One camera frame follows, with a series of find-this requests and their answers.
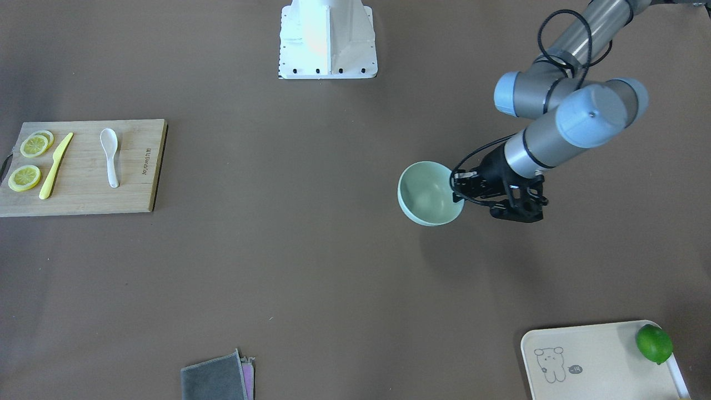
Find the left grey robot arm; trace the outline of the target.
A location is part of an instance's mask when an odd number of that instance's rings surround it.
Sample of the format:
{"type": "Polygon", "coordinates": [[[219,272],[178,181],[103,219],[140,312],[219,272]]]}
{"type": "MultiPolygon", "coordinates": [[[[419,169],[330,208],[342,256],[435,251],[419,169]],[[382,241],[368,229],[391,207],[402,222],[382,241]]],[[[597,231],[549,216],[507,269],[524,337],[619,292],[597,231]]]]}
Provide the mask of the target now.
{"type": "Polygon", "coordinates": [[[458,164],[448,177],[449,200],[488,208],[497,219],[533,223],[548,205],[544,175],[607,144],[647,111],[649,94],[637,79],[590,81],[615,34],[650,1],[591,1],[584,11],[553,11],[537,33],[540,54],[528,70],[496,83],[498,111],[530,119],[520,132],[483,146],[490,152],[472,169],[458,164]]]}

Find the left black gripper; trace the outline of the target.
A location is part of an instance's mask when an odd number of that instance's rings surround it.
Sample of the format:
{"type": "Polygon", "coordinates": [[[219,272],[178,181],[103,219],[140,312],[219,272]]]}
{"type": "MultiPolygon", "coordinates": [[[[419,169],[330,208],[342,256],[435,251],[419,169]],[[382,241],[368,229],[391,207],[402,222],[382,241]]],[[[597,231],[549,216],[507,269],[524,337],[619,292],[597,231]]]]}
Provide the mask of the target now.
{"type": "Polygon", "coordinates": [[[491,208],[494,218],[521,223],[543,220],[543,208],[548,205],[543,184],[542,174],[526,178],[514,172],[505,159],[502,144],[483,158],[478,172],[454,170],[450,174],[453,203],[475,203],[491,208]],[[494,197],[500,200],[480,200],[494,197]]]}

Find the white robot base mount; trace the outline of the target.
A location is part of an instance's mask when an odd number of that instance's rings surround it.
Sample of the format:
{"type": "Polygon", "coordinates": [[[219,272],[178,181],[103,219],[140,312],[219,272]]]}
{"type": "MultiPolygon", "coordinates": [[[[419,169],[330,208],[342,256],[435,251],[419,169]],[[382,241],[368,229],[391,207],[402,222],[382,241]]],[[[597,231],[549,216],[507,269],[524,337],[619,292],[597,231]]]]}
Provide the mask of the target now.
{"type": "Polygon", "coordinates": [[[361,1],[292,1],[281,10],[280,79],[378,75],[373,10],[361,1]]]}

